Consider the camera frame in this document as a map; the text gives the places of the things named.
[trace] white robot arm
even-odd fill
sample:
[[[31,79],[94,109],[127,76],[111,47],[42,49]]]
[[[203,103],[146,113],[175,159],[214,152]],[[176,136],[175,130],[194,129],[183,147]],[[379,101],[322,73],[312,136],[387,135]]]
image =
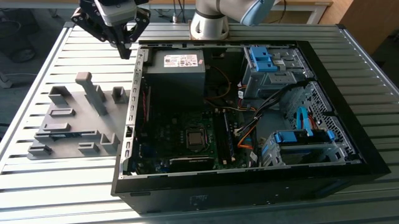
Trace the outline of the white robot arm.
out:
[[[227,17],[246,26],[258,25],[280,0],[198,0],[190,34],[198,40],[223,40],[228,36]]]
[[[198,40],[223,40],[228,36],[227,17],[247,26],[266,18],[280,0],[198,0],[190,33]],[[120,58],[130,59],[131,43],[142,35],[150,23],[151,12],[138,5],[148,0],[79,0],[72,21],[100,41],[118,48]],[[135,21],[132,29],[127,22]]]

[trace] slotted aluminum profile table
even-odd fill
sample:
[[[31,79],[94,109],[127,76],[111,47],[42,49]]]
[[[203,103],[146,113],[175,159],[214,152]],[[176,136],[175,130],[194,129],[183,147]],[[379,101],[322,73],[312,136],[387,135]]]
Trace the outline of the slotted aluminum profile table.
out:
[[[91,71],[102,89],[131,88],[138,44],[132,58],[99,42],[80,27],[62,31],[48,59],[0,144],[0,223],[329,223],[385,222],[399,219],[399,91],[359,47],[346,29],[337,26],[231,24],[231,39],[307,40],[321,57],[393,173],[371,183],[351,186],[317,201],[235,207],[196,212],[139,216],[110,195],[114,157],[31,161],[28,147],[50,107],[47,93],[75,83],[79,71]],[[151,24],[142,40],[188,39],[187,25]]]

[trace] floor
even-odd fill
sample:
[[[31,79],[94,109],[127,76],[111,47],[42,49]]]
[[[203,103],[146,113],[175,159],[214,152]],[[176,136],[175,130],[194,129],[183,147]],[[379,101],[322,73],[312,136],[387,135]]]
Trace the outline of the floor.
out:
[[[38,20],[40,31],[30,35],[30,41],[36,50],[36,57],[26,63],[14,63],[0,53],[0,71],[8,75],[14,82],[11,89],[0,88],[0,123],[10,124],[18,112],[19,105],[27,95],[31,84],[35,80],[35,74],[39,73],[43,62],[51,51],[56,41],[59,32],[66,21],[70,21],[70,16],[74,13],[71,9],[59,9],[56,12],[50,12],[47,9],[32,10]],[[152,11],[151,22],[170,22],[172,11]],[[194,10],[187,10],[186,18],[192,18]],[[387,39],[381,48],[374,54],[374,59],[379,62],[385,72],[389,74],[397,85],[399,84],[399,42],[394,42],[394,38]],[[0,126],[0,137],[3,137],[7,127]]]

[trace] motherboard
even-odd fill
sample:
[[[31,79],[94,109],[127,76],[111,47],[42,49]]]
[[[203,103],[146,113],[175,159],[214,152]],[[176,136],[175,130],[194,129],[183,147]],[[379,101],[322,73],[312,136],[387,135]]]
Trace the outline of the motherboard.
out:
[[[226,110],[154,113],[143,125],[136,172],[246,167],[246,149],[236,147],[232,136],[240,120],[240,112]]]

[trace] power supply label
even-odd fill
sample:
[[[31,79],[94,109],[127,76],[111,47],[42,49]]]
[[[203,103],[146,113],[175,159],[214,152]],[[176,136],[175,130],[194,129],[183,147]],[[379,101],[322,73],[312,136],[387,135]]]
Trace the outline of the power supply label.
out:
[[[198,67],[198,55],[166,55],[163,58],[164,67]]]

